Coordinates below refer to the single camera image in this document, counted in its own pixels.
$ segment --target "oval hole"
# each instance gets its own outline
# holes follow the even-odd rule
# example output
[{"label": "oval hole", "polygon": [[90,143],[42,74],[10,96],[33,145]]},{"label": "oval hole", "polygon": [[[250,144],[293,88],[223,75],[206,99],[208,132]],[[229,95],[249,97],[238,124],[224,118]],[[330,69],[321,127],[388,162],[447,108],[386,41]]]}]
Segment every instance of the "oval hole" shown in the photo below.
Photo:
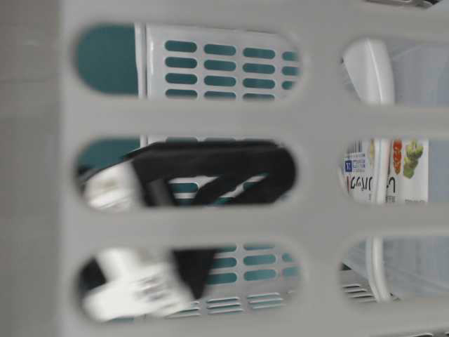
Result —
[{"label": "oval hole", "polygon": [[179,51],[182,53],[194,53],[196,51],[196,44],[188,41],[167,41],[166,50]]},{"label": "oval hole", "polygon": [[243,54],[247,58],[266,58],[266,59],[272,59],[276,55],[276,53],[273,50],[262,48],[245,48],[243,50]]},{"label": "oval hole", "polygon": [[236,53],[236,48],[224,44],[206,44],[204,46],[204,52],[206,54],[233,56]]},{"label": "oval hole", "polygon": [[236,79],[234,77],[206,76],[204,83],[208,86],[235,86]]},{"label": "oval hole", "polygon": [[198,93],[195,90],[182,90],[182,89],[168,89],[166,96],[169,98],[191,98],[198,97]]},{"label": "oval hole", "polygon": [[272,79],[244,79],[243,85],[247,88],[273,89],[276,83]]},{"label": "oval hole", "polygon": [[[365,104],[447,107],[448,54],[449,44],[367,37],[352,43],[343,53],[342,80],[351,97]],[[379,58],[382,62],[375,64],[373,60]],[[373,69],[376,77],[370,76]],[[382,88],[382,99],[373,88]]]},{"label": "oval hole", "polygon": [[[196,97],[195,91],[181,89],[167,94]],[[106,212],[270,204],[295,181],[295,164],[284,146],[230,137],[102,140],[80,154],[75,172],[83,200]]]},{"label": "oval hole", "polygon": [[234,100],[236,98],[235,93],[230,93],[226,91],[206,91],[204,97],[212,99],[228,99]]},{"label": "oval hole", "polygon": [[274,70],[273,65],[261,65],[258,63],[245,63],[243,65],[244,72],[254,72],[256,74],[273,74]]},{"label": "oval hole", "polygon": [[298,60],[297,53],[295,53],[294,51],[285,51],[282,53],[282,59],[285,61],[295,62]]},{"label": "oval hole", "polygon": [[297,67],[283,67],[282,74],[286,76],[297,76],[298,69]]},{"label": "oval hole", "polygon": [[267,93],[246,93],[243,95],[244,100],[274,100],[274,95]]},{"label": "oval hole", "polygon": [[[375,248],[378,244],[382,251]],[[449,236],[445,235],[366,237],[342,257],[347,268],[340,270],[340,288],[351,302],[364,305],[377,303],[372,285],[389,303],[444,298],[449,296],[448,252]],[[382,268],[375,263],[377,259]],[[368,279],[368,271],[373,279]]]},{"label": "oval hole", "polygon": [[[300,66],[293,49],[294,45],[287,39],[268,32],[255,34],[234,29],[146,22],[104,24],[80,36],[74,63],[84,83],[102,93],[133,95],[142,100],[195,98],[196,104],[211,99],[236,103],[259,100],[267,104],[270,100],[283,99],[291,92],[288,90],[291,84],[287,81],[283,84],[282,79],[278,83],[283,90],[276,90],[275,94],[274,90],[269,92],[268,89],[276,88],[271,81],[279,80],[280,75],[293,81],[293,75],[282,74],[284,67]],[[218,76],[221,74],[235,76],[221,78]],[[248,86],[244,86],[241,74],[251,74],[248,77],[259,77],[262,81],[251,79],[246,82]],[[205,77],[208,77],[208,83],[204,81]],[[204,84],[211,88],[233,87],[233,90],[231,93],[204,90]]]},{"label": "oval hole", "polygon": [[220,70],[222,72],[233,72],[236,69],[236,63],[230,61],[207,60],[204,62],[207,70]]},{"label": "oval hole", "polygon": [[166,58],[166,66],[172,68],[189,68],[193,69],[196,67],[198,62],[194,58]]},{"label": "oval hole", "polygon": [[276,262],[276,256],[269,255],[252,255],[246,256],[243,263],[246,265],[269,265]]},{"label": "oval hole", "polygon": [[[237,263],[243,259],[242,244],[233,247],[101,249],[81,266],[76,294],[89,317],[114,323],[248,314],[289,304],[299,277],[276,277],[274,268],[290,266],[276,261],[272,269],[247,270]],[[257,282],[257,287],[245,282]]]},{"label": "oval hole", "polygon": [[273,279],[276,277],[276,271],[273,269],[251,270],[245,272],[244,278],[246,281],[260,281],[263,279]]},{"label": "oval hole", "polygon": [[198,79],[193,74],[167,74],[166,81],[174,84],[195,84]]}]

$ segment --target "black fabric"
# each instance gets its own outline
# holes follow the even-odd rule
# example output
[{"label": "black fabric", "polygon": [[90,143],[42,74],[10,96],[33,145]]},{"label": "black fabric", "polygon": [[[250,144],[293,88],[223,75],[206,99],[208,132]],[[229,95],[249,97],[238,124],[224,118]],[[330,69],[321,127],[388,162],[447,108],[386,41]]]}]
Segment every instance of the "black fabric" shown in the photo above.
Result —
[{"label": "black fabric", "polygon": [[217,249],[183,249],[173,251],[177,273],[190,288],[195,299],[201,298]]},{"label": "black fabric", "polygon": [[105,275],[95,259],[91,259],[81,270],[79,290],[82,294],[106,283]]}]

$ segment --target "plastic grid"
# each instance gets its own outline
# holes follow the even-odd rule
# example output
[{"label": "plastic grid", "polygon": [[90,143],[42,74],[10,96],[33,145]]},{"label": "plastic grid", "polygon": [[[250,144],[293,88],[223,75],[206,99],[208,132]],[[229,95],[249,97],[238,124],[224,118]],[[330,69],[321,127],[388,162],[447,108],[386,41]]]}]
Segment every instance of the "plastic grid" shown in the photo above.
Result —
[{"label": "plastic grid", "polygon": [[[447,298],[360,310],[342,296],[337,273],[347,247],[367,234],[449,234],[447,206],[369,208],[342,197],[335,173],[342,149],[354,139],[447,135],[444,108],[354,102],[342,85],[338,62],[344,47],[360,37],[448,43],[447,14],[359,0],[11,0],[0,16],[7,37],[2,48],[8,51],[0,148],[4,158],[13,159],[0,168],[7,177],[6,202],[0,208],[0,282],[8,289],[2,293],[2,303],[8,304],[0,315],[5,336],[404,336],[447,326]],[[232,110],[227,103],[149,103],[93,93],[77,78],[72,51],[81,31],[100,21],[277,32],[302,53],[302,80],[288,99],[270,105],[237,103]],[[32,37],[40,44],[14,44],[11,37]],[[295,156],[300,181],[290,199],[265,208],[160,209],[114,216],[86,208],[72,179],[81,147],[102,136],[144,133],[279,139]],[[304,270],[298,295],[280,310],[213,317],[201,324],[180,319],[102,326],[89,321],[76,304],[76,271],[101,247],[223,244],[252,239],[255,233],[286,246]]]}]

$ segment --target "teal surface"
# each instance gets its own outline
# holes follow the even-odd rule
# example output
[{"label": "teal surface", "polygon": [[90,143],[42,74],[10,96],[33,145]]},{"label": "teal surface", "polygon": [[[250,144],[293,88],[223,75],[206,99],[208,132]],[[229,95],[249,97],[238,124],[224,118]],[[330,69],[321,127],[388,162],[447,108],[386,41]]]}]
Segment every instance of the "teal surface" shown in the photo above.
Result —
[{"label": "teal surface", "polygon": [[237,275],[233,272],[226,272],[223,274],[212,274],[207,279],[207,284],[226,284],[234,283],[237,280]]},{"label": "teal surface", "polygon": [[206,44],[204,46],[204,52],[206,54],[232,56],[235,55],[236,49],[233,46],[226,46],[224,44]]},{"label": "teal surface", "polygon": [[246,256],[243,263],[246,265],[268,265],[276,262],[276,256],[273,254]]},{"label": "teal surface", "polygon": [[293,51],[286,51],[285,53],[282,54],[282,58],[285,61],[297,61],[297,53]]},{"label": "teal surface", "polygon": [[276,55],[271,49],[261,49],[261,48],[245,48],[243,54],[247,58],[266,58],[272,59]]},{"label": "teal surface", "polygon": [[196,44],[188,41],[167,41],[166,50],[179,51],[181,53],[194,53],[196,51]]},{"label": "teal surface", "polygon": [[297,267],[289,267],[282,271],[282,275],[285,277],[297,276]]},{"label": "teal surface", "polygon": [[272,279],[276,277],[276,271],[272,269],[251,270],[246,272],[243,278],[246,281],[257,281],[260,279]]},{"label": "teal surface", "polygon": [[103,169],[121,161],[123,155],[139,148],[139,138],[101,140],[81,152],[78,165]]},{"label": "teal surface", "polygon": [[235,258],[216,258],[213,261],[212,268],[230,268],[235,267],[237,265],[237,260]]},{"label": "teal surface", "polygon": [[101,25],[86,32],[76,48],[79,76],[103,93],[137,95],[134,39],[132,25]]},{"label": "teal surface", "polygon": [[273,249],[273,244],[244,244],[244,249],[247,251],[258,251],[260,249]]},{"label": "teal surface", "polygon": [[233,72],[236,69],[236,63],[230,61],[207,60],[204,67],[209,70],[220,70],[222,72]]}]

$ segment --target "teal background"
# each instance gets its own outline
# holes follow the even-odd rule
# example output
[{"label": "teal background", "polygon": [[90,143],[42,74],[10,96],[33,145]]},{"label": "teal background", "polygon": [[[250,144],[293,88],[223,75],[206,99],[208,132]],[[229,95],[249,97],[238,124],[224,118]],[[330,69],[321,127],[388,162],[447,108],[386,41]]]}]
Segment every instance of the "teal background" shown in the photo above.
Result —
[{"label": "teal background", "polygon": [[[86,32],[76,49],[76,68],[92,89],[137,95],[134,26],[101,25]],[[138,138],[100,140],[80,154],[78,165],[103,169],[118,163],[124,154],[138,147]]]}]

